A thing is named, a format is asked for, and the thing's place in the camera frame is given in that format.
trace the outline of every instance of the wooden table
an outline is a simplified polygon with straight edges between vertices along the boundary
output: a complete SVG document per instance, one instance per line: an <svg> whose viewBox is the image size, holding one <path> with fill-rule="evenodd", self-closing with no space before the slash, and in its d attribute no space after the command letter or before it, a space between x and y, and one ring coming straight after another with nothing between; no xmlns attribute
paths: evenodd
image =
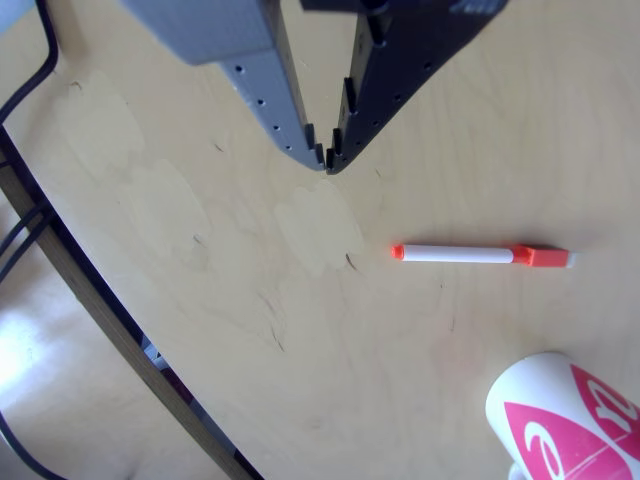
<svg viewBox="0 0 640 480"><path fill-rule="evenodd" d="M512 0L336 177L278 152L216 66L183 65L117 2L51 3L61 62L7 128L265 478L504 478L484 398L542 350L640 398L637 1ZM283 10L327 144L354 19ZM2 98L45 51L31 12L0 42ZM528 270L388 253L520 241L582 255Z"/></svg>

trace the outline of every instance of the marker barrel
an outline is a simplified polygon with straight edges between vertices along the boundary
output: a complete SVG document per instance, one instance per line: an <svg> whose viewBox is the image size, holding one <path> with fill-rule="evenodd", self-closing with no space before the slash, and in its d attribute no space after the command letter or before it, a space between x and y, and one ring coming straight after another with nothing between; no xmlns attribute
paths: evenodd
<svg viewBox="0 0 640 480"><path fill-rule="evenodd" d="M404 262L464 262L511 263L513 252L508 248L439 247L402 245Z"/></svg>

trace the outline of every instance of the cable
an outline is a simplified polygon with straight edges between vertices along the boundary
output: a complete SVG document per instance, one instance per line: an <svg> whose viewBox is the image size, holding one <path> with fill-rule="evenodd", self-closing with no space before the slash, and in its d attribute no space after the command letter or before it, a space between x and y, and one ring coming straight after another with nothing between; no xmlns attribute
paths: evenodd
<svg viewBox="0 0 640 480"><path fill-rule="evenodd" d="M0 283L2 283L5 277L9 275L11 269L16 263L18 263L18 260L20 260L20 257L22 257L22 255L24 255L24 253L29 249L33 242L36 241L36 239L40 236L44 229L47 228L47 225L51 223L51 220L53 220L55 216L56 212L53 210L47 213L45 217L40 221L40 223L38 223L38 225L36 225L34 229L31 230L31 233L26 238L26 240L20 244L15 252L13 252L13 254L9 257L9 260L7 260L6 263L2 265L2 267L0 267Z"/></svg>
<svg viewBox="0 0 640 480"><path fill-rule="evenodd" d="M13 242L18 234L22 231L24 227L29 225L29 222L34 219L34 217L42 211L42 209L49 205L47 200L42 200L38 205L33 207L31 210L27 212L27 214L20 219L18 223L16 223L15 227L11 229L8 235L4 238L2 243L0 243L0 257L4 255L4 252L7 251L11 242Z"/></svg>
<svg viewBox="0 0 640 480"><path fill-rule="evenodd" d="M15 93L9 97L9 100L5 102L2 108L0 108L0 125L4 123L13 109L16 108L18 104L38 85L40 85L40 83L42 83L42 81L47 78L51 72L53 72L53 69L58 63L58 42L56 41L56 34L53 31L51 18L49 18L49 13L47 12L46 1L36 0L36 7L40 14L44 34L47 37L49 54L38 71L34 73L18 90L16 90Z"/></svg>
<svg viewBox="0 0 640 480"><path fill-rule="evenodd" d="M45 205L42 205L42 203L43 202L33 207L27 213L27 215L25 215L24 219L18 222L18 224L13 228L11 233L13 233L14 231L19 232L22 229L22 227L29 222L28 220L25 222L27 217L29 216L31 218L35 217L35 215L37 215L38 212L40 212L42 208L45 206ZM55 216L56 216L56 212L53 210L47 213L45 217L40 221L40 223L36 225L36 227L31 231L31 233L29 233L29 236L27 237L27 239L18 247L18 249L13 253L13 255L9 257L9 260L7 260L7 262L2 266L2 268L0 268L0 283L2 283L2 281L9 274L13 266L18 262L18 260L20 260L20 257L22 257L22 255L24 255L24 253L29 249L29 247L33 244L33 242L36 241L36 239L40 236L40 234L44 231L44 229L47 228L47 226L49 225L49 223L51 223L51 221L55 218ZM22 446L20 441L13 434L13 432L11 431L11 428L9 427L9 424L2 416L1 411L0 411L0 433L4 437L9 447L14 451L14 453L18 457L20 457L20 459L25 463L25 465L27 465L27 467L29 467L35 473L40 475L42 478L45 478L46 480L65 480L64 477L61 477L60 475L56 475L55 473L53 473L51 470L44 467L41 463L39 463L35 458L31 456L28 450Z"/></svg>
<svg viewBox="0 0 640 480"><path fill-rule="evenodd" d="M53 25L51 24L51 18L49 18L49 13L47 12L47 5L45 0L35 0L36 7L38 9L38 14L40 15L40 20L42 21L42 27L44 28L44 34L47 37L47 44L49 46L49 54L45 59L42 66L38 69L36 73L34 73L29 80L27 80L18 90L15 91L11 97L5 102L4 105L0 108L0 125L4 123L7 117L11 114L14 108L18 106L18 104L24 100L24 98L29 95L42 81L53 72L53 69L56 67L58 63L58 42L56 41L56 35L53 31ZM0 168L9 165L9 162L0 163ZM0 255L4 253L9 244L15 239L15 237L20 233L20 231L39 213L42 211L44 207L46 207L48 202L43 201L32 208L23 219L21 219L16 226L9 232L9 235L0 245ZM36 225L36 227L29 233L29 236L26 240L18 247L18 249L9 257L9 260L0 268L0 283L6 278L9 274L13 266L20 260L20 257L27 251L27 249L36 241L36 239L40 236L40 234L44 231L44 229L51 223L56 216L55 211L50 211L45 215L45 217ZM9 424L7 424L6 420L2 416L2 412L0 411L0 433L6 440L7 444L11 449L20 457L20 459L35 473L40 475L42 478L46 480L65 480L64 477L60 475L56 475L51 470L44 467L41 463L39 463L35 458L31 456L31 454L27 451L26 448L22 446L20 441L16 438L16 436L9 428Z"/></svg>
<svg viewBox="0 0 640 480"><path fill-rule="evenodd" d="M43 467L35 458L31 456L31 454L27 451L26 448L22 446L20 441L13 434L6 420L2 416L2 412L0 412L0 433L7 441L11 449L18 455L27 466L40 475L42 478L47 480L66 480L64 477L60 475L56 475L51 470Z"/></svg>

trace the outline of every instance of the marker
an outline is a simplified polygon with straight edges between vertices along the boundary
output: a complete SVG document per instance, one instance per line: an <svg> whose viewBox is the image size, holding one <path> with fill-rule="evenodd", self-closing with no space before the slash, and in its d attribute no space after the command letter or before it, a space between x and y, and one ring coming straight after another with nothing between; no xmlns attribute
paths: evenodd
<svg viewBox="0 0 640 480"><path fill-rule="evenodd" d="M403 262L521 263L529 267L570 268L576 254L560 248L435 247L394 245L391 256Z"/></svg>

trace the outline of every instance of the cup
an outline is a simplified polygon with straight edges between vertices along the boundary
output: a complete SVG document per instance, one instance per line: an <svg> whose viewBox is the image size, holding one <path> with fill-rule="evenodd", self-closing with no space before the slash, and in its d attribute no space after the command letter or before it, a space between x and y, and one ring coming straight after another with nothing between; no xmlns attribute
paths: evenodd
<svg viewBox="0 0 640 480"><path fill-rule="evenodd" d="M515 462L509 478L640 480L640 409L563 354L509 367L485 410Z"/></svg>

